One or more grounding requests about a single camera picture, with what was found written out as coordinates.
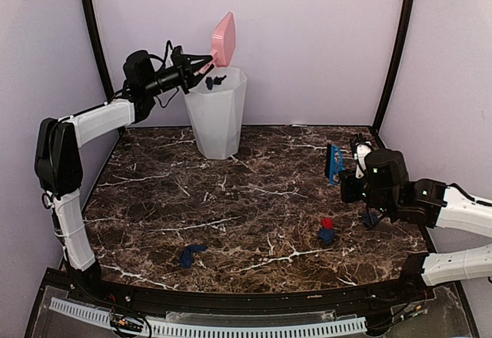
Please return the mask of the small dark blue scrap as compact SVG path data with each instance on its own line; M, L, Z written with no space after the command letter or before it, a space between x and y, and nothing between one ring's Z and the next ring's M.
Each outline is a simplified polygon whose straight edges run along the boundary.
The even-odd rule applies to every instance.
M206 77L205 85L209 91L212 91L214 87L222 85L223 81L227 78L227 75Z

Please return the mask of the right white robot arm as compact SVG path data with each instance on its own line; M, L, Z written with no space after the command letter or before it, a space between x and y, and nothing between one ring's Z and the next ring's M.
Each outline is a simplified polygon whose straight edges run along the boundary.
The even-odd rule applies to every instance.
M362 202L381 219L405 222L440 235L480 238L478 244L449 244L434 252L411 254L392 287L393 297L407 303L425 287L491 277L491 201L467 193L459 184L409 178L400 151L358 143L355 167L340 173L341 199Z

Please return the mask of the pink plastic dustpan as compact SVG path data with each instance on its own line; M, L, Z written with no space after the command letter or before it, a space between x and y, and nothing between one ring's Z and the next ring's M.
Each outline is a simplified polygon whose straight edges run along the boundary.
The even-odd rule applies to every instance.
M214 29L211 39L212 61L208 62L200 71L204 74L211 66L228 67L236 48L236 27L233 12L228 12Z

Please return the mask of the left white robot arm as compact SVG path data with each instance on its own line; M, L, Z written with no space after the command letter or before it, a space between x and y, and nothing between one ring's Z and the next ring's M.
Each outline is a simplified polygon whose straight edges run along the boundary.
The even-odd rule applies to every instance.
M39 127L35 174L43 190L42 203L52 213L67 268L81 277L78 291L92 304L108 299L108 286L99 280L101 268L81 213L80 150L110 131L146 119L160 94L188 93L214 67L218 52L189 55L175 46L165 57L171 66L155 68L156 55L146 50L130 54L123 65L124 84L110 101L64 118L46 118Z

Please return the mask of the blue hand brush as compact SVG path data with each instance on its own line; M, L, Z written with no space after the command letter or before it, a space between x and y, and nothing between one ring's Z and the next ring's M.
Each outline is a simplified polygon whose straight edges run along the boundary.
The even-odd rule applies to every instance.
M339 185L339 173L344 170L344 159L341 149L333 144L328 144L326 149L326 161L324 175L332 185Z

